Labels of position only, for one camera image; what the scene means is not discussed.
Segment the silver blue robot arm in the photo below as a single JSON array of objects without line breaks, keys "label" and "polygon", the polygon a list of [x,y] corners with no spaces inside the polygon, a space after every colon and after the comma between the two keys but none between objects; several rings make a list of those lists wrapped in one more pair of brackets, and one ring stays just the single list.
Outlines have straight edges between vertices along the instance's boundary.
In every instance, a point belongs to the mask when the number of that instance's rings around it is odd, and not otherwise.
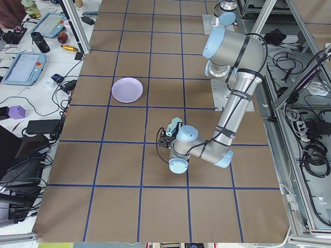
[{"label": "silver blue robot arm", "polygon": [[240,34],[227,27],[235,22],[236,1],[219,1],[214,7],[213,28],[203,50],[208,60],[205,75],[224,85],[225,106],[210,139],[176,117],[166,131],[157,135],[159,146],[170,150],[169,169],[187,171],[190,156],[226,168],[232,160],[230,146],[244,117],[253,93],[264,80],[268,47],[259,34]]}]

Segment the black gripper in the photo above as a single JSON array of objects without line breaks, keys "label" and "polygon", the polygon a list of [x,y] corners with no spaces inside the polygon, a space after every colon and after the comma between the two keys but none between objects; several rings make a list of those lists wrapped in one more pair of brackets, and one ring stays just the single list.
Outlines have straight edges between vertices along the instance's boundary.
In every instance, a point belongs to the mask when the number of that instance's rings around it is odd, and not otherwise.
[{"label": "black gripper", "polygon": [[163,148],[171,148],[174,141],[174,135],[168,135],[164,129],[161,127],[158,132],[158,146]]}]

